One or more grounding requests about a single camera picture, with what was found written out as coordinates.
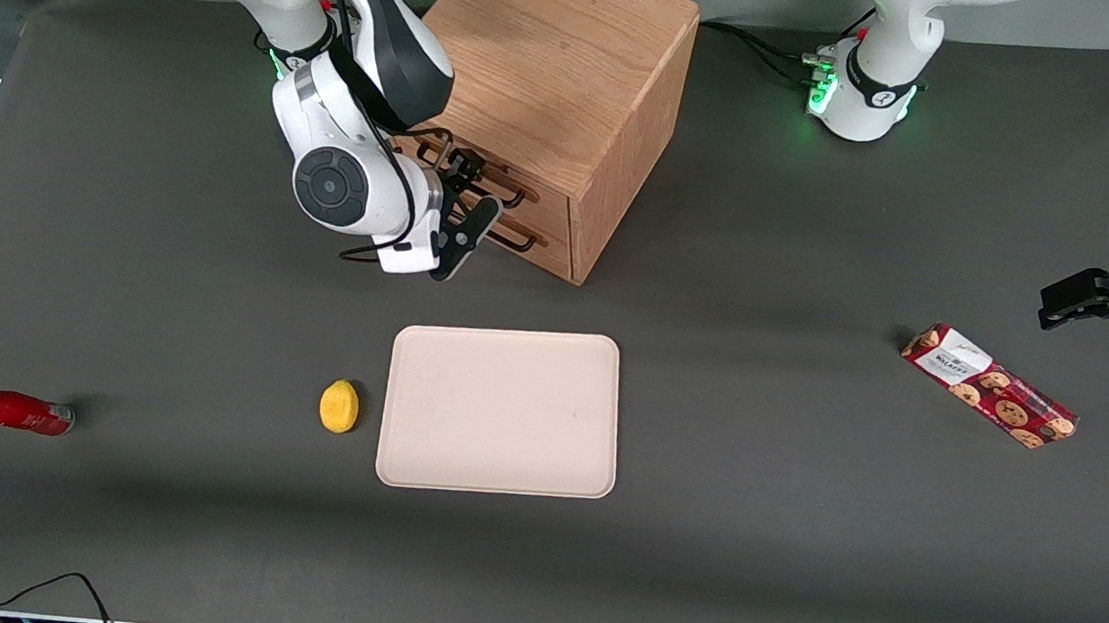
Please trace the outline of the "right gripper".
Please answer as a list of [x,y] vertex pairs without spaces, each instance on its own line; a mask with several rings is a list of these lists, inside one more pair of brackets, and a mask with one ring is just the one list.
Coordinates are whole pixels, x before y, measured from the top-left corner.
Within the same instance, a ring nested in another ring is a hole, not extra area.
[[[397,159],[403,175],[408,181],[410,198],[413,198],[414,217],[407,222],[407,211],[404,211],[401,228],[407,229],[403,238],[397,236],[378,237],[377,243],[396,244],[379,249],[381,270],[385,274],[427,273],[439,266],[439,226],[442,222],[442,184],[439,175],[433,168],[423,168],[413,160]],[[445,208],[471,210],[474,184],[482,178],[486,165],[485,159],[472,149],[452,149],[445,157],[444,180],[446,182]]]

